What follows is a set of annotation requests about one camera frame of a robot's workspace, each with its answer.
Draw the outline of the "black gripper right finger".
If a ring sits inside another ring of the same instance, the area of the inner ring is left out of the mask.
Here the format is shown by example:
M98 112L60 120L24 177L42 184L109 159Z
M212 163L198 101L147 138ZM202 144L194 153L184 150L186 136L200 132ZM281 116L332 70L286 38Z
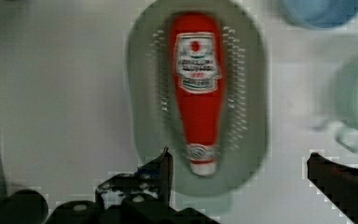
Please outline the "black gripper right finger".
M332 162L313 152L307 160L307 169L308 180L358 224L358 168Z

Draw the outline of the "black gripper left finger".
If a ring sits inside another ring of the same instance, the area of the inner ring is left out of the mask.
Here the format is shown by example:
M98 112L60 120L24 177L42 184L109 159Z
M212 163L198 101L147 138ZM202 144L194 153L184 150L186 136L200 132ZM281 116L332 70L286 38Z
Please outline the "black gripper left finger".
M155 159L137 168L134 173L121 173L110 177L95 190L95 202L106 208L106 195L115 194L111 205L125 212L151 210L154 206L167 208L170 203L173 178L173 157L164 147Z

